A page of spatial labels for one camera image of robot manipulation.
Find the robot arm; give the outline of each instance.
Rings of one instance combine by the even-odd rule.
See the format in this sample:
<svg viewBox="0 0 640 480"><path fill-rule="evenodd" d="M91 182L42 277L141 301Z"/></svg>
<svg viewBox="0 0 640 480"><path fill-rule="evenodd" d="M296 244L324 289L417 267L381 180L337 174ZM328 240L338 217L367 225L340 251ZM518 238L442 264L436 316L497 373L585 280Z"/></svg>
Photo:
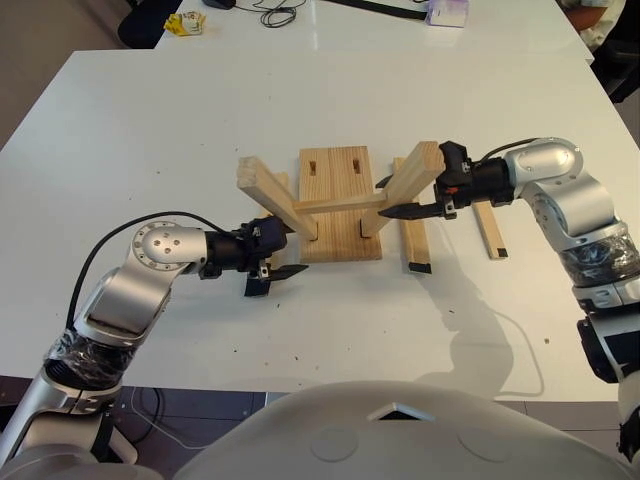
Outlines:
<svg viewBox="0 0 640 480"><path fill-rule="evenodd" d="M446 169L434 185L435 203L380 214L453 219L456 209L474 201L501 206L524 199L586 313L578 332L589 364L602 380L620 384L620 451L640 466L640 255L611 197L584 170L578 147L557 138L518 144L526 145L477 162L461 145L441 145Z"/></svg>
<svg viewBox="0 0 640 480"><path fill-rule="evenodd" d="M46 355L2 434L0 466L48 443L92 450L121 378L164 311L176 277L217 278L237 270L248 272L248 282L268 286L304 268L270 270L265 259L286 244L285 226L276 217L223 233L168 221L140 228L124 264L101 279Z"/></svg>

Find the desk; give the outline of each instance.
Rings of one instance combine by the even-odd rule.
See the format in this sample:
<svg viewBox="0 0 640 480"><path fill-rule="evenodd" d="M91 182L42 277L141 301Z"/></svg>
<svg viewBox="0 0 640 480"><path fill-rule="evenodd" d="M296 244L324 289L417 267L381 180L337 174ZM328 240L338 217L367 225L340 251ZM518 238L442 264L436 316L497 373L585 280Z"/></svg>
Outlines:
<svg viewBox="0 0 640 480"><path fill-rule="evenodd" d="M638 148L580 59L229 49L215 59L75 53L0 152L1 374L36 372L85 256L116 225L168 209L229 228L257 215L235 188L241 156L295 184L300 148L368 145L378 179L418 140L454 139L477 159L560 136L581 146L640 238ZM488 260L471 211L428 221L432 276L402 271L391 222L383 260L313 265L267 298L243 298L234 272L178 279L125 383L294 391L394 379L500 399L613 400L616 387L581 351L582 312L527 205L496 216L510 253L500 262ZM109 242L85 292L122 263L131 238ZM294 236L289 260L296 250Z"/></svg>
<svg viewBox="0 0 640 480"><path fill-rule="evenodd" d="M240 0L239 5L251 2ZM411 0L392 1L408 9L426 9ZM593 61L591 52L554 0L472 0L464 29L434 27L379 13L308 0L296 20L284 28L260 25L259 15L218 10L201 0L184 0L179 11L207 15L203 35L176 37L165 32L156 48L194 49L213 46L251 50L468 51L491 54L560 54Z"/></svg>

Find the wooden leg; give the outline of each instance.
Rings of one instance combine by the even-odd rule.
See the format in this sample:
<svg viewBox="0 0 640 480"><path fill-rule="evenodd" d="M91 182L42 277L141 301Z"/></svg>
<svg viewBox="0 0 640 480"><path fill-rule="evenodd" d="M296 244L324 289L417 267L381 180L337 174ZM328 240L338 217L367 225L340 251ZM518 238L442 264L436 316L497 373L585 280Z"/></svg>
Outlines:
<svg viewBox="0 0 640 480"><path fill-rule="evenodd" d="M437 142L420 142L416 145L402 167L382 190L387 197L385 202L379 207L367 210L362 217L362 236L375 235L389 222L389 218L378 215L379 210L411 202L444 171L444 168L444 155Z"/></svg>
<svg viewBox="0 0 640 480"><path fill-rule="evenodd" d="M493 207L488 201L474 202L473 213L476 216L478 226L480 227L480 233L482 233L482 240L487 247L487 253L492 260L501 260L507 258L507 248L500 235L500 229L496 222L496 217L493 215Z"/></svg>
<svg viewBox="0 0 640 480"><path fill-rule="evenodd" d="M402 157L393 159L394 174L400 170L404 160ZM409 263L409 270L412 272L431 273L431 255L429 254L429 243L427 242L424 221L400 220L400 232L402 233L404 254Z"/></svg>
<svg viewBox="0 0 640 480"><path fill-rule="evenodd" d="M237 171L238 188L280 217L298 235L318 238L318 225L311 215L300 215L293 208L295 199L258 157L241 158Z"/></svg>
<svg viewBox="0 0 640 480"><path fill-rule="evenodd" d="M280 184L284 188L289 190L289 175L286 172L274 173L274 176L278 179L278 182L280 182ZM266 208L262 207L260 218L268 217L269 215L272 215L272 213L269 212ZM271 257L267 259L267 262L271 264L272 269L275 270L282 266L282 258L281 258L282 252L283 250L278 250L277 252L274 252L273 255L271 255Z"/></svg>

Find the gray floor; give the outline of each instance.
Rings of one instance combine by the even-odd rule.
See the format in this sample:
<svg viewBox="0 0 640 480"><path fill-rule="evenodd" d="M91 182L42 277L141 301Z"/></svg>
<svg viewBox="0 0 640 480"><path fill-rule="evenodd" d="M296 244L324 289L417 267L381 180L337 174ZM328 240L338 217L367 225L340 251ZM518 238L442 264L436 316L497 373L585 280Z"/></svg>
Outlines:
<svg viewBox="0 0 640 480"><path fill-rule="evenodd" d="M640 90L625 98L624 102L615 105L629 133L640 146Z"/></svg>
<svg viewBox="0 0 640 480"><path fill-rule="evenodd" d="M0 377L0 405L20 400L29 385L28 379ZM160 425L188 446L204 446L222 437L264 405L264 393L212 392L162 389L164 412ZM150 388L138 389L135 408L151 417L156 397ZM538 419L593 445L601 451L623 459L616 448L618 441L617 407L613 402L550 403L500 402L520 413ZM131 388L126 387L116 403L116 425L129 439L136 439L147 424L131 410ZM153 431L137 444L139 461L166 478L197 455L185 450L162 433Z"/></svg>
<svg viewBox="0 0 640 480"><path fill-rule="evenodd" d="M125 0L0 1L0 147L74 50L122 48L115 32L130 10Z"/></svg>

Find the wooden plank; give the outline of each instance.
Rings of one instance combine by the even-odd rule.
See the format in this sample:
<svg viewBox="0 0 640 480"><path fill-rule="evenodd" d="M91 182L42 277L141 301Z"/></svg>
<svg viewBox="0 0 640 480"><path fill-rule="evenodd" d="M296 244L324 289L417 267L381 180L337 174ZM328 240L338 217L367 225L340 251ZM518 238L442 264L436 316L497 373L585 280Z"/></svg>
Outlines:
<svg viewBox="0 0 640 480"><path fill-rule="evenodd" d="M300 214L341 212L343 210L354 210L356 208L378 207L382 205L386 199L387 196L380 192L339 200L307 200L305 202L296 202L293 204L293 208Z"/></svg>
<svg viewBox="0 0 640 480"><path fill-rule="evenodd" d="M393 172L396 173L405 159L396 157L393 159ZM427 242L427 232L423 220L400 220L400 232L404 255L412 272L431 273L431 254Z"/></svg>
<svg viewBox="0 0 640 480"><path fill-rule="evenodd" d="M390 218L378 215L379 210L413 200L444 171L444 155L437 142L420 142L406 158L402 167L382 190L387 200L377 208L367 210L361 220L362 236L375 235Z"/></svg>
<svg viewBox="0 0 640 480"><path fill-rule="evenodd" d="M367 147L300 150L300 201L333 201L373 194ZM375 260L382 258L380 237L360 236L366 210L319 213L318 239L302 241L303 263Z"/></svg>
<svg viewBox="0 0 640 480"><path fill-rule="evenodd" d="M277 173L274 173L273 176L276 177L276 180L278 180L278 183L280 183L280 185L282 185L287 190L291 191L289 189L289 174L287 172L277 172ZM262 211L260 212L260 216L258 218L268 217L269 215L273 215L273 213L271 213L266 208L262 207Z"/></svg>
<svg viewBox="0 0 640 480"><path fill-rule="evenodd" d="M273 175L274 177L276 177L278 182L280 182L280 184L284 188L289 190L289 175L287 174L287 172L278 172L278 173L274 173ZM268 217L269 215L272 215L272 213L269 212L266 208L262 207L260 218ZM271 264L272 270L276 270L283 265L284 263L282 260L283 253L284 253L284 250L278 250L277 252L273 252L273 255L271 255L267 259L267 262Z"/></svg>
<svg viewBox="0 0 640 480"><path fill-rule="evenodd" d="M293 209L295 199L282 186L258 157L241 158L238 171L238 188L277 215L298 235L307 240L318 236L318 227L311 215L298 215Z"/></svg>
<svg viewBox="0 0 640 480"><path fill-rule="evenodd" d="M492 260L507 258L509 255L502 240L502 235L500 235L496 217L493 215L491 202L474 202L472 206L489 258Z"/></svg>

